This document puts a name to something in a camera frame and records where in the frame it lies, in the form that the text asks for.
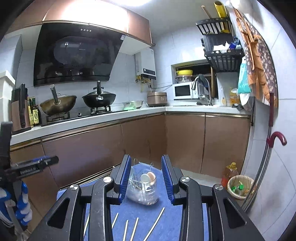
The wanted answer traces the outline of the left blue gloved hand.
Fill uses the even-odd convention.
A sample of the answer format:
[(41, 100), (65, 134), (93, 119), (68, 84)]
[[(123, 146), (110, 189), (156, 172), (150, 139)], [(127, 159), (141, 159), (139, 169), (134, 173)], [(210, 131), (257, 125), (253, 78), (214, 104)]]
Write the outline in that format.
[[(20, 221), (21, 225), (27, 226), (28, 223), (32, 220), (33, 211), (29, 202), (28, 187), (23, 181), (21, 190), (22, 193), (19, 195), (16, 202), (15, 217), (18, 221)], [(1, 221), (6, 227), (13, 227), (14, 224), (11, 221), (5, 205), (5, 202), (8, 200), (11, 200), (10, 192), (1, 187)]]

